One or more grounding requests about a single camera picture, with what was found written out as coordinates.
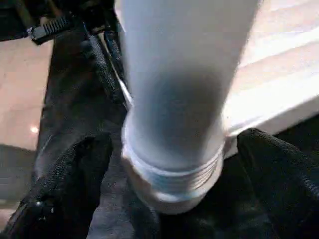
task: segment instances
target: white plastic pipe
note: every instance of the white plastic pipe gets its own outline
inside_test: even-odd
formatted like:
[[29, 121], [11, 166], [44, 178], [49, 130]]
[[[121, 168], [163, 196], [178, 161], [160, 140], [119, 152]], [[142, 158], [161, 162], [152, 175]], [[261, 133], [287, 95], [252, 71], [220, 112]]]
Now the white plastic pipe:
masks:
[[139, 197], [176, 214], [218, 179], [220, 113], [258, 0], [124, 0], [134, 106], [123, 158]]

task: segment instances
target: white pipe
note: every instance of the white pipe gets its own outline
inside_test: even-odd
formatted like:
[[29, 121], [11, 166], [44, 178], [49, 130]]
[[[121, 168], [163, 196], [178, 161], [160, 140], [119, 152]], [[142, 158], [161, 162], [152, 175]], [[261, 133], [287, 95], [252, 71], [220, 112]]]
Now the white pipe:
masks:
[[196, 206], [218, 179], [220, 113], [258, 0], [124, 0], [134, 106], [123, 158], [139, 197], [164, 213]]

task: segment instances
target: tiled floor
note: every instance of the tiled floor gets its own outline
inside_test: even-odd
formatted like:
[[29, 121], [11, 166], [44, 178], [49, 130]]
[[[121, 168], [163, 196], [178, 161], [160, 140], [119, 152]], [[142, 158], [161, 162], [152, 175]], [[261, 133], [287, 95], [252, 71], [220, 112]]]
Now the tiled floor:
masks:
[[0, 231], [30, 188], [52, 43], [0, 42]]
[[35, 150], [52, 41], [0, 42], [0, 144]]

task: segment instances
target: black fabric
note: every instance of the black fabric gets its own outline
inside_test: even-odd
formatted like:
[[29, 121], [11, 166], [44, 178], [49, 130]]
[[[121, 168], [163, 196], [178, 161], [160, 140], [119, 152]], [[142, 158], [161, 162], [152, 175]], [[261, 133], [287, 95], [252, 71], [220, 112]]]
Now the black fabric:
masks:
[[319, 162], [257, 129], [238, 136], [238, 150], [282, 238], [319, 238]]
[[25, 27], [14, 7], [0, 7], [0, 22], [0, 41], [27, 37]]
[[10, 239], [86, 238], [111, 154], [108, 134], [72, 145], [37, 180], [3, 234]]

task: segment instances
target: floor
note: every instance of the floor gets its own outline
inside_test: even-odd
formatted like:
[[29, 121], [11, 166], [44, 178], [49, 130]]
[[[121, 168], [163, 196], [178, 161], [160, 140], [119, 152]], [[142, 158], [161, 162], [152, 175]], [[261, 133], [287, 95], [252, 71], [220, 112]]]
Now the floor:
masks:
[[53, 42], [0, 42], [0, 230], [30, 188]]

